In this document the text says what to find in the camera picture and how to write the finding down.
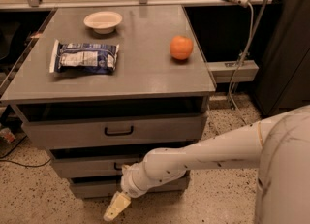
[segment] white bowl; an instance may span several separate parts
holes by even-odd
[[[104,11],[87,16],[84,24],[93,28],[96,33],[108,34],[114,31],[115,27],[122,21],[122,16],[116,12]]]

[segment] black cabinet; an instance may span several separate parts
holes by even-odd
[[[254,81],[265,115],[310,104],[310,0],[282,0],[282,12]]]

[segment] speckled floor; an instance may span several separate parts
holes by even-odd
[[[235,101],[247,123],[260,119],[260,113],[246,94],[236,95]],[[203,140],[244,125],[224,96],[213,96],[210,108]],[[11,148],[12,144],[0,143],[0,156]],[[41,164],[48,156],[26,139],[6,159]],[[257,171],[253,169],[192,171],[185,191],[151,193],[134,199],[112,223],[253,223],[256,176]],[[103,214],[110,199],[76,199],[67,180],[59,178],[49,164],[24,168],[1,162],[0,185],[1,224],[105,223]]]

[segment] drawer handle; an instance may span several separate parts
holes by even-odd
[[[130,127],[130,131],[122,133],[109,133],[108,127],[105,128],[105,135],[107,136],[122,136],[122,135],[131,135],[134,132],[134,126]]]
[[[133,165],[135,163],[138,163],[138,161],[129,162],[129,163],[126,163],[126,165]],[[123,170],[122,166],[117,166],[116,162],[114,162],[114,169],[116,171],[122,171]]]

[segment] drawer front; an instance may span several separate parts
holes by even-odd
[[[205,115],[75,124],[27,125],[22,128],[34,145],[42,149],[145,144],[198,140]]]
[[[122,175],[122,165],[138,163],[138,155],[61,159],[51,163],[61,178]]]
[[[188,182],[189,178],[185,176],[160,187],[152,188],[148,192],[185,190],[188,187]],[[116,191],[121,191],[119,183],[115,180],[71,184],[70,189],[77,198],[107,197],[113,196]]]

